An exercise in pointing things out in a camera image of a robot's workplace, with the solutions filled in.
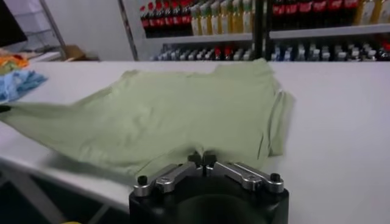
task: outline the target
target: white shelf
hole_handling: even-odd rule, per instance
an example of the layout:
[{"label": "white shelf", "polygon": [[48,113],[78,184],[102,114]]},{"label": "white shelf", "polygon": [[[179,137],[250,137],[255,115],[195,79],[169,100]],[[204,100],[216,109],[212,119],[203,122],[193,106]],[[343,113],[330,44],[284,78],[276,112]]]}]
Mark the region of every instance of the white shelf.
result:
[{"label": "white shelf", "polygon": [[163,37],[147,38],[149,43],[159,44],[179,44],[179,43],[206,43],[206,42],[224,42],[224,41],[251,41],[251,33],[232,33],[222,35],[205,35],[205,36],[187,36],[187,37]]},{"label": "white shelf", "polygon": [[269,33],[269,37],[270,39],[285,39],[285,38],[303,38],[303,37],[362,35],[362,34],[370,34],[370,33],[390,33],[390,24],[271,31]]}]

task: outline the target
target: yellow bottle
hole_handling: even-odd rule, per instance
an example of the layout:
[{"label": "yellow bottle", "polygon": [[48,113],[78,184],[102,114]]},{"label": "yellow bottle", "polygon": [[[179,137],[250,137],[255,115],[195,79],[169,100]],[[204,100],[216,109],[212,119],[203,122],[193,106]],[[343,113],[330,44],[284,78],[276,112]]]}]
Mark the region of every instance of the yellow bottle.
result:
[{"label": "yellow bottle", "polygon": [[390,23],[390,0],[376,0],[371,23]]},{"label": "yellow bottle", "polygon": [[243,13],[243,32],[251,33],[252,32],[252,1],[244,0],[244,13]]},{"label": "yellow bottle", "polygon": [[211,5],[211,26],[213,27],[213,35],[218,35],[222,33],[221,8],[219,5],[219,1],[215,1]]},{"label": "yellow bottle", "polygon": [[194,36],[202,35],[202,28],[200,26],[200,11],[198,5],[191,7],[191,26],[193,28]]},{"label": "yellow bottle", "polygon": [[243,14],[241,13],[239,0],[233,1],[233,33],[243,32]]},{"label": "yellow bottle", "polygon": [[210,15],[210,6],[208,3],[204,3],[200,7],[200,24],[202,26],[202,34],[203,35],[211,35],[213,34],[213,29],[211,26],[211,15]]},{"label": "yellow bottle", "polygon": [[374,0],[364,0],[357,12],[355,24],[367,25],[370,23],[372,12],[374,11],[375,2]]},{"label": "yellow bottle", "polygon": [[227,0],[227,17],[229,33],[233,33],[233,3],[232,0]]}]

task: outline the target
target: bottle cap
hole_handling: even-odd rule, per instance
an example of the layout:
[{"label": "bottle cap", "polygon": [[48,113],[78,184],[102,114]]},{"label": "bottle cap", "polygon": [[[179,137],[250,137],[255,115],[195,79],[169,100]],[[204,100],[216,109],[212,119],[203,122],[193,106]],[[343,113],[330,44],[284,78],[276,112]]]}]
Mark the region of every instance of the bottle cap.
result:
[{"label": "bottle cap", "polygon": [[147,8],[149,10],[153,10],[153,2],[149,2],[148,5],[147,5]]},{"label": "bottle cap", "polygon": [[156,3],[156,9],[160,10],[161,7],[162,7],[161,2],[157,2],[157,3]]},{"label": "bottle cap", "polygon": [[374,56],[376,53],[377,53],[376,50],[370,50],[370,51],[368,52],[368,55],[369,55],[369,56]]}]

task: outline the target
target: soda bottle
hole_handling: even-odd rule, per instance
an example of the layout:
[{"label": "soda bottle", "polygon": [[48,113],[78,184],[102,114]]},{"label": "soda bottle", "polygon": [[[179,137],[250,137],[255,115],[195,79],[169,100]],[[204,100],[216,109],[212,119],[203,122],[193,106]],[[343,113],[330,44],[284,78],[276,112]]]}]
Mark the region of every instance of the soda bottle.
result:
[{"label": "soda bottle", "polygon": [[327,9],[327,1],[326,0],[314,0],[312,27],[314,27],[314,28],[324,27],[326,9]]},{"label": "soda bottle", "polygon": [[216,1],[211,5],[211,26],[213,28],[213,35],[222,33],[221,17],[220,17],[219,2]]},{"label": "soda bottle", "polygon": [[232,15],[229,12],[229,1],[225,0],[221,3],[221,27],[222,34],[232,32]]},{"label": "soda bottle", "polygon": [[313,0],[300,0],[299,2],[299,27],[306,29],[311,25],[311,11],[313,7]]},{"label": "soda bottle", "polygon": [[172,7],[173,33],[175,35],[182,35],[182,9],[176,1],[172,2]]},{"label": "soda bottle", "polygon": [[149,18],[149,27],[150,27],[150,37],[154,37],[156,34],[156,20],[155,20],[155,9],[153,7],[153,2],[149,2],[147,5],[149,12],[147,13],[147,17]]},{"label": "soda bottle", "polygon": [[199,6],[194,5],[191,7],[191,25],[193,28],[193,35],[198,36],[202,35],[202,28],[200,26],[200,11]]},{"label": "soda bottle", "polygon": [[252,1],[244,0],[243,32],[252,33]]},{"label": "soda bottle", "polygon": [[216,47],[214,52],[215,52],[214,60],[221,61],[222,60],[221,49],[219,47]]},{"label": "soda bottle", "polygon": [[298,27],[298,3],[297,0],[286,0],[285,4],[285,27],[287,29],[295,29]]},{"label": "soda bottle", "polygon": [[372,13],[374,11],[375,2],[374,0],[364,0],[356,15],[356,23],[358,25],[368,25],[371,20]]},{"label": "soda bottle", "polygon": [[274,0],[272,5],[271,27],[273,30],[284,28],[285,0]]},{"label": "soda bottle", "polygon": [[344,0],[344,17],[342,22],[345,26],[353,24],[353,20],[355,19],[358,10],[358,3],[359,0]]},{"label": "soda bottle", "polygon": [[165,18],[165,30],[168,33],[168,36],[173,35],[173,17],[172,9],[169,6],[169,2],[164,2],[164,18]]},{"label": "soda bottle", "polygon": [[342,9],[342,0],[328,1],[328,13],[327,13],[328,26],[334,27],[334,26],[341,25],[341,9]]},{"label": "soda bottle", "polygon": [[159,37],[166,37],[167,32],[166,32],[166,27],[165,27],[165,12],[163,10],[163,6],[161,2],[156,3],[156,16],[155,16],[155,21],[156,21],[156,28],[157,28],[157,35]]},{"label": "soda bottle", "polygon": [[231,61],[233,59],[232,57],[232,48],[230,47],[226,47],[225,48],[225,61]]},{"label": "soda bottle", "polygon": [[213,29],[211,27],[211,10],[208,3],[204,3],[200,7],[200,24],[202,25],[202,34],[203,35],[212,35]]},{"label": "soda bottle", "polygon": [[378,0],[375,3],[371,23],[390,23],[390,0]]},{"label": "soda bottle", "polygon": [[233,33],[243,32],[243,14],[239,0],[233,1]]},{"label": "soda bottle", "polygon": [[190,2],[188,0],[182,0],[180,4],[182,6],[183,34],[190,36],[192,34]]},{"label": "soda bottle", "polygon": [[140,12],[141,12],[141,23],[142,23],[142,27],[144,28],[145,30],[145,35],[147,38],[150,37],[150,30],[149,30],[149,18],[147,17],[147,12],[145,12],[145,6],[142,6],[140,8]]}]

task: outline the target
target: bottle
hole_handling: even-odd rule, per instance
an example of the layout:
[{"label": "bottle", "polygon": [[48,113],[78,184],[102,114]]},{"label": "bottle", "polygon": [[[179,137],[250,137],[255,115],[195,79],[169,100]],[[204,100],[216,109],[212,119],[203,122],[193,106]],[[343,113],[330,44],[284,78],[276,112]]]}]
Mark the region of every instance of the bottle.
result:
[{"label": "bottle", "polygon": [[232,48],[230,48],[230,47],[226,47],[226,48],[225,48],[224,60],[225,60],[225,61],[231,61],[231,60],[233,60]]},{"label": "bottle", "polygon": [[190,36],[192,34],[190,2],[181,0],[180,5],[182,6],[182,32],[183,35]]},{"label": "bottle", "polygon": [[156,3],[156,32],[159,37],[166,37],[166,27],[165,27],[165,11],[163,10],[161,2]]},{"label": "bottle", "polygon": [[215,51],[214,60],[221,61],[222,60],[221,49],[219,47],[216,47],[214,51]]},{"label": "bottle", "polygon": [[376,53],[377,53],[377,51],[375,51],[375,50],[369,51],[368,56],[366,59],[364,59],[364,61],[377,61],[377,58],[375,57]]},{"label": "bottle", "polygon": [[164,18],[165,18],[165,29],[168,33],[168,36],[173,36],[173,16],[172,16],[172,9],[169,6],[169,2],[164,2]]},{"label": "bottle", "polygon": [[286,0],[285,4],[285,27],[296,29],[298,27],[298,3],[297,0]]},{"label": "bottle", "polygon": [[272,30],[281,30],[284,28],[285,0],[274,0],[272,5]]},{"label": "bottle", "polygon": [[325,26],[327,1],[326,0],[314,0],[313,2],[313,28],[320,28]]},{"label": "bottle", "polygon": [[286,51],[285,52],[285,57],[284,57],[283,61],[291,61],[291,53],[290,53],[290,51]]},{"label": "bottle", "polygon": [[183,35],[182,29],[182,9],[176,1],[172,1],[173,33],[174,35]]},{"label": "bottle", "polygon": [[252,1],[244,0],[244,13],[243,13],[243,32],[252,33],[253,27],[252,20]]},{"label": "bottle", "polygon": [[295,61],[306,61],[305,48],[302,48],[302,47],[298,48],[298,54],[297,54]]},{"label": "bottle", "polygon": [[222,33],[222,26],[221,26],[221,17],[220,17],[220,5],[219,1],[215,1],[211,5],[211,26],[213,28],[213,35],[218,35]]},{"label": "bottle", "polygon": [[311,54],[309,61],[319,61],[319,49],[313,50],[313,54]]},{"label": "bottle", "polygon": [[241,13],[241,7],[239,0],[233,1],[233,33],[243,32],[243,14]]},{"label": "bottle", "polygon": [[345,52],[339,52],[337,54],[337,58],[336,58],[336,61],[345,61],[346,60],[346,56],[347,56],[347,53]]},{"label": "bottle", "polygon": [[149,18],[149,27],[150,27],[150,37],[154,37],[156,32],[156,20],[155,20],[155,9],[153,7],[153,3],[149,2],[147,5],[149,11],[147,13],[147,17]]},{"label": "bottle", "polygon": [[145,6],[142,6],[140,8],[140,13],[141,13],[141,23],[142,27],[145,30],[145,35],[147,38],[150,37],[150,30],[149,30],[149,18],[147,17],[147,12],[145,11]]},{"label": "bottle", "polygon": [[344,0],[343,25],[350,26],[356,17],[359,0]]},{"label": "bottle", "polygon": [[232,32],[232,20],[229,13],[229,1],[225,0],[221,3],[221,28],[222,34]]},{"label": "bottle", "polygon": [[371,23],[390,23],[390,0],[377,0]]},{"label": "bottle", "polygon": [[341,26],[341,9],[342,0],[329,0],[327,19],[325,20],[326,26],[336,27]]},{"label": "bottle", "polygon": [[322,53],[322,57],[321,57],[322,61],[329,61],[329,58],[330,58],[329,52]]},{"label": "bottle", "polygon": [[276,54],[275,54],[275,53],[272,53],[272,54],[271,54],[271,61],[277,61],[277,60],[276,60]]},{"label": "bottle", "polygon": [[368,25],[371,20],[372,12],[374,11],[374,0],[363,0],[356,14],[355,22],[357,25]]},{"label": "bottle", "polygon": [[199,6],[194,5],[191,7],[191,26],[193,28],[193,35],[202,35],[202,29],[200,27],[200,12]]},{"label": "bottle", "polygon": [[210,7],[207,3],[204,3],[200,7],[200,24],[202,26],[202,34],[203,35],[212,35],[213,30],[211,27],[211,15],[210,15]]},{"label": "bottle", "polygon": [[354,62],[360,61],[359,50],[352,51],[348,58],[348,61],[354,61]]}]

